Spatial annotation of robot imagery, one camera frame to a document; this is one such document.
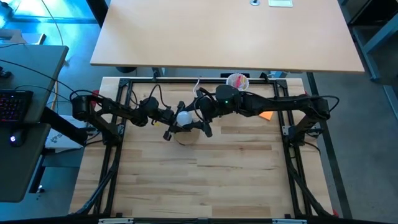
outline wooden table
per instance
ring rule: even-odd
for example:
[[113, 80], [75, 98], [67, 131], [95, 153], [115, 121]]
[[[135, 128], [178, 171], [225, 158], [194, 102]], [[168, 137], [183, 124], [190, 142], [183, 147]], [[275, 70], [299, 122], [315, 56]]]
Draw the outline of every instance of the wooden table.
[[[115, 98], [118, 83], [119, 78], [103, 78], [100, 94]], [[290, 95], [304, 93], [301, 79], [287, 79], [287, 83]], [[135, 83], [133, 90], [142, 100], [153, 86]], [[192, 84], [161, 86], [165, 103], [173, 109], [180, 100], [186, 104], [193, 100]], [[216, 87], [201, 86], [210, 92]], [[274, 96], [270, 85], [251, 84], [249, 91]], [[154, 96], [159, 99], [159, 91]], [[296, 122], [303, 117], [300, 111], [293, 114]], [[215, 119], [211, 127], [212, 138], [201, 133], [196, 144], [181, 146], [173, 139], [163, 140], [164, 125], [138, 128], [127, 122], [112, 213], [152, 218], [283, 218], [293, 214], [277, 114], [271, 121], [229, 114]], [[316, 144], [314, 139], [306, 141]], [[331, 213], [318, 151], [306, 145], [301, 155], [308, 188]], [[71, 212], [81, 208], [97, 187], [103, 156], [101, 143], [86, 147]], [[299, 190], [298, 198], [304, 211]]]
[[335, 0], [112, 0], [92, 65], [364, 72]]

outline backlit keyboard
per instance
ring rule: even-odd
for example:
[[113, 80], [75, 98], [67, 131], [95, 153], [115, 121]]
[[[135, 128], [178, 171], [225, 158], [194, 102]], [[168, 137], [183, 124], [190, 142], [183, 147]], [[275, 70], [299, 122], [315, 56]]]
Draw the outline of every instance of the backlit keyboard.
[[0, 90], [0, 122], [23, 122], [32, 97], [32, 91]]

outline white label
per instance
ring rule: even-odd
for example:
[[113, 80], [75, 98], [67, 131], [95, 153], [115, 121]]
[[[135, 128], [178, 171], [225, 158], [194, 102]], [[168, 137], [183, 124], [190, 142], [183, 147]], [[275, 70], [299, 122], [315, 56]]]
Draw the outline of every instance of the white label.
[[293, 0], [268, 0], [272, 7], [293, 7]]

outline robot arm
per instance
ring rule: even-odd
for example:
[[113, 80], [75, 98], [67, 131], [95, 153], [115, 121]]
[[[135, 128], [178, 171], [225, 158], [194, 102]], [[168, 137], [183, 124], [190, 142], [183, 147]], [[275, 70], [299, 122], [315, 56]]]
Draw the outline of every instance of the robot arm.
[[[202, 89], [202, 92], [205, 92], [205, 95], [195, 98], [188, 106], [180, 101], [176, 112], [170, 108], [160, 109], [159, 102], [154, 97], [144, 99], [136, 109], [132, 109], [109, 98], [92, 95], [77, 96], [72, 99], [73, 117], [92, 124], [102, 132], [104, 144], [111, 145], [120, 142], [121, 138], [117, 125], [106, 122], [101, 117], [103, 114], [113, 114], [126, 118], [138, 127], [145, 126], [148, 123], [148, 118], [164, 123], [169, 126], [169, 129], [163, 137], [169, 141], [171, 133], [188, 132], [193, 128], [201, 129], [208, 137], [212, 137], [210, 123], [214, 118], [230, 113], [250, 117], [257, 116], [264, 111], [300, 110], [306, 116], [298, 125], [289, 128], [289, 139], [299, 144], [303, 143], [304, 134], [315, 123], [330, 118], [327, 100], [319, 96], [300, 95], [264, 98], [254, 93], [239, 91], [229, 85], [218, 86], [216, 93], [208, 93], [204, 89]], [[91, 104], [92, 101], [99, 104], [101, 109], [95, 111]], [[200, 110], [202, 113], [203, 117], [200, 117], [200, 121], [178, 124], [178, 114], [183, 111], [195, 110]]]

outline butcher block tabletop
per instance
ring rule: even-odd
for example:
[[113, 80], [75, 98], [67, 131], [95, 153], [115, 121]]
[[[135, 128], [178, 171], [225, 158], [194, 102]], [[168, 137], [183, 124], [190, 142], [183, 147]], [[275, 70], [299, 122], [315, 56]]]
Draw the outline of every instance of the butcher block tabletop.
[[[100, 94], [115, 99], [119, 79], [104, 77]], [[301, 79], [287, 79], [287, 84], [290, 96], [304, 93]], [[133, 90], [138, 99], [143, 100], [154, 85], [135, 83]], [[194, 84], [160, 85], [165, 104], [173, 110], [179, 101], [188, 105], [193, 100]], [[210, 92], [217, 87], [214, 84], [200, 86]], [[266, 84], [250, 84], [248, 91], [274, 96], [273, 87]], [[160, 101], [159, 89], [153, 96]], [[300, 111], [293, 114], [296, 123], [304, 116]], [[111, 115], [104, 118], [110, 121]], [[201, 133], [194, 144], [183, 146], [174, 138], [169, 142], [163, 139], [166, 125], [153, 126], [149, 122], [139, 128], [127, 121], [112, 214], [122, 212], [124, 217], [151, 218], [283, 218], [288, 213], [293, 216], [277, 113], [270, 121], [258, 116], [245, 118], [229, 114], [214, 119], [211, 128], [213, 137]], [[310, 137], [306, 141], [317, 144]], [[319, 152], [308, 145], [300, 150], [308, 188], [331, 213]], [[81, 208], [97, 188], [104, 152], [102, 143], [86, 147], [71, 212]], [[108, 188], [104, 191], [101, 209], [107, 194]], [[297, 195], [304, 211], [299, 188]]]

